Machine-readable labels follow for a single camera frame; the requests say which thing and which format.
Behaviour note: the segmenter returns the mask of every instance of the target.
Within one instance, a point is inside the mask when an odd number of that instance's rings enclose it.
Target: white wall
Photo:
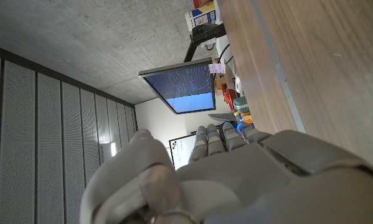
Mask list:
[[[218,125],[222,122],[208,117],[212,113],[229,113],[224,97],[215,97],[216,110],[175,115],[159,98],[135,105],[138,129],[147,129],[153,137],[169,147],[168,141],[190,134],[200,125]]]

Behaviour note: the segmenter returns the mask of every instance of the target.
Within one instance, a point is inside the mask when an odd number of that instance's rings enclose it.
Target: desk clutter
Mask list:
[[[246,97],[243,96],[240,79],[237,78],[238,75],[233,75],[228,65],[226,66],[225,73],[218,73],[215,76],[214,83],[217,96],[222,95],[224,97],[224,101],[229,105],[229,109],[233,112],[236,121],[253,125],[250,108],[248,107]]]

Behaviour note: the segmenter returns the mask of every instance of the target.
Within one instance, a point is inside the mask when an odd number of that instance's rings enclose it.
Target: light fixture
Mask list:
[[[113,143],[111,144],[110,149],[111,149],[111,155],[112,155],[112,156],[115,156],[116,153],[117,153],[116,143],[115,143],[115,142],[113,142]]]

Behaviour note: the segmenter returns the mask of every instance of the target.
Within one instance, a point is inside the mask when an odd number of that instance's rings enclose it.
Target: box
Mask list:
[[[216,87],[216,90],[221,90],[222,91],[222,85],[221,85],[221,80],[220,79],[215,80],[215,87]]]
[[[191,12],[185,13],[187,28],[192,31],[193,27],[205,24],[206,22],[214,23],[217,19],[214,2],[210,2],[200,8],[194,9]]]
[[[213,0],[193,0],[194,8],[197,9],[205,4],[212,2]]]

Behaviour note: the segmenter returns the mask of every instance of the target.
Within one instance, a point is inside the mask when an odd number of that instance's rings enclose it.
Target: wall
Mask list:
[[[175,115],[159,98],[135,105],[139,129],[148,129],[153,137],[169,147],[168,141],[190,134],[203,125],[222,124],[208,117],[212,113],[229,113],[222,96],[215,97],[215,111]]]
[[[134,109],[0,58],[0,223],[79,223],[99,145],[125,146]]]

